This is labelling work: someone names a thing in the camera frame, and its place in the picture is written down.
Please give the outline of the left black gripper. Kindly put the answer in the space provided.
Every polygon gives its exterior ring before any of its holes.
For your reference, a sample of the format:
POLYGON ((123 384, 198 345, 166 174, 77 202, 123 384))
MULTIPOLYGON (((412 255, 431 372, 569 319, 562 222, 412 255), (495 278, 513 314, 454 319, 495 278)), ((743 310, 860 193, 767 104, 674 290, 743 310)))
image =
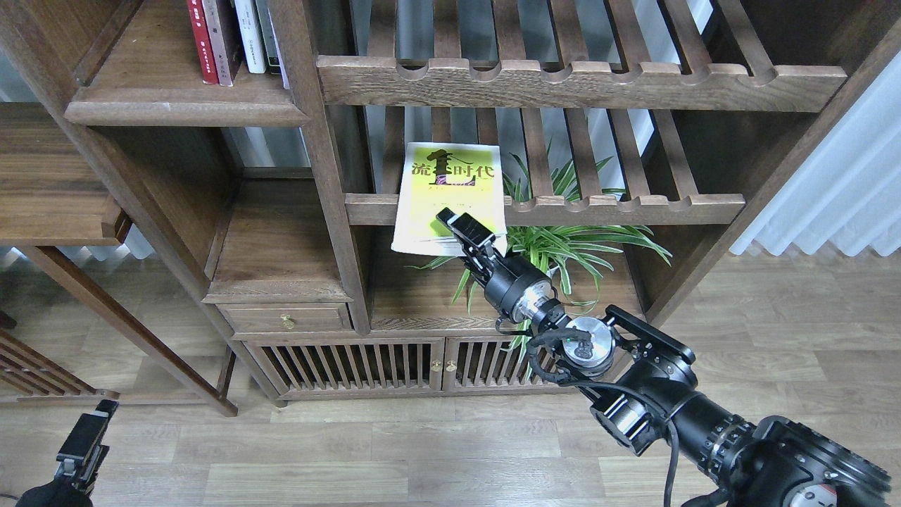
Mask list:
POLYGON ((94 411, 81 414, 57 453, 54 479, 23 493, 16 506, 93 506, 90 495, 110 450, 102 439, 118 407, 118 401, 103 400, 94 411))

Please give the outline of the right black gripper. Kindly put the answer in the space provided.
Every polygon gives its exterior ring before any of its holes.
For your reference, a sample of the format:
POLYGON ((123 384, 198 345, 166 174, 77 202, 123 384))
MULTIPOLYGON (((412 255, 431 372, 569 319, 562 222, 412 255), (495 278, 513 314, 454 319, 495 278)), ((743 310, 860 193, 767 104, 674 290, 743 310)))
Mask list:
POLYGON ((504 257, 493 247, 496 236, 489 228, 463 213, 441 209, 438 221, 460 245, 467 269, 484 288, 486 301, 503 318, 514 323, 530 320, 532 325, 552 325, 557 320, 556 292, 550 278, 527 258, 504 257))

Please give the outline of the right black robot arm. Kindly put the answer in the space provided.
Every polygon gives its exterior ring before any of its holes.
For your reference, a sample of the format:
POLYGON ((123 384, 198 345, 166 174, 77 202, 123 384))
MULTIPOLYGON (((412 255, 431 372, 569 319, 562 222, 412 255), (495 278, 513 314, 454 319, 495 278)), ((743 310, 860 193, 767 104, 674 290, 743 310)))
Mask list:
POLYGON ((576 387, 595 419, 635 456, 666 440, 672 450, 664 504, 672 503, 679 455, 717 487, 689 506, 884 506, 890 475, 801 423, 781 416, 748 423, 696 389, 691 349, 617 306, 604 318, 572 318, 550 278, 527 259, 500 253, 468 214, 438 221, 461 245, 461 261, 499 320, 530 321, 524 350, 544 381, 576 387))

